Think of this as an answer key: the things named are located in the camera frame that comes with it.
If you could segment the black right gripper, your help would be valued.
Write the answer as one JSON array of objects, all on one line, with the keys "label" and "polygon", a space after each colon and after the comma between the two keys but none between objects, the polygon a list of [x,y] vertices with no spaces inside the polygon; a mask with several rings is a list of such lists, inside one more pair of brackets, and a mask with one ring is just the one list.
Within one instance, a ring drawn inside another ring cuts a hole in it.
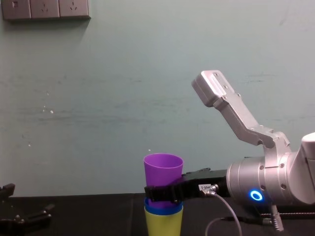
[{"label": "black right gripper", "polygon": [[211,170],[203,168],[193,172],[186,172],[182,177],[165,186],[146,186],[145,195],[152,202],[171,202],[179,204],[183,200],[204,198],[204,190],[212,191],[222,197],[229,197],[226,183],[227,170]]}]

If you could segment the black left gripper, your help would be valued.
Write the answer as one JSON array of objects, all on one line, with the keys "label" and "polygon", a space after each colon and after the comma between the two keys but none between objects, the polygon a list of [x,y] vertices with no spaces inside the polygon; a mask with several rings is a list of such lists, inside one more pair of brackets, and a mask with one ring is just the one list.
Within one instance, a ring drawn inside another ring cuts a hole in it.
[{"label": "black left gripper", "polygon": [[[9,183],[0,188],[0,203],[4,203],[14,194],[15,184]],[[54,204],[49,204],[44,209],[27,214],[15,214],[13,219],[0,220],[0,234],[5,236],[24,236],[26,228],[48,226],[51,223],[51,212]]]}]

